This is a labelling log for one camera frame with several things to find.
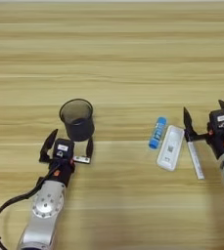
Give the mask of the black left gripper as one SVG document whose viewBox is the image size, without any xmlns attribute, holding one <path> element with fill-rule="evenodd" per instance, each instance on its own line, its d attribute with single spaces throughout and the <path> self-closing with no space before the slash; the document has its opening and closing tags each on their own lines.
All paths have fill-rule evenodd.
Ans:
<svg viewBox="0 0 224 250">
<path fill-rule="evenodd" d="M 48 154 L 48 151 L 52 148 L 56 136 L 58 134 L 58 130 L 54 130 L 45 140 L 42 148 L 40 149 L 40 157 L 39 161 L 42 163 L 49 163 L 51 158 Z M 93 139 L 90 138 L 86 147 L 86 155 L 85 156 L 75 156 L 73 160 L 77 163 L 90 164 L 91 158 L 93 155 L 94 144 Z M 73 160 L 54 160 L 49 165 L 49 170 L 54 169 L 54 173 L 49 177 L 50 181 L 56 181 L 64 184 L 66 187 L 68 186 L 70 176 L 74 173 L 75 165 Z"/>
</svg>

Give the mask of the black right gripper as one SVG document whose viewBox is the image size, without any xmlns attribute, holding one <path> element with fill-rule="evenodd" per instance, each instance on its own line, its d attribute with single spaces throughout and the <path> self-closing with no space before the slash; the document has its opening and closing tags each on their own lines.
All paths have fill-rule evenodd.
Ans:
<svg viewBox="0 0 224 250">
<path fill-rule="evenodd" d="M 224 101 L 218 100 L 221 108 L 224 108 Z M 198 134 L 192 125 L 191 115 L 185 107 L 183 108 L 183 118 L 185 125 L 185 138 L 187 142 L 195 142 L 206 140 L 207 144 L 212 148 L 214 155 L 219 159 L 224 154 L 224 129 L 213 131 L 210 129 L 208 134 Z"/>
</svg>

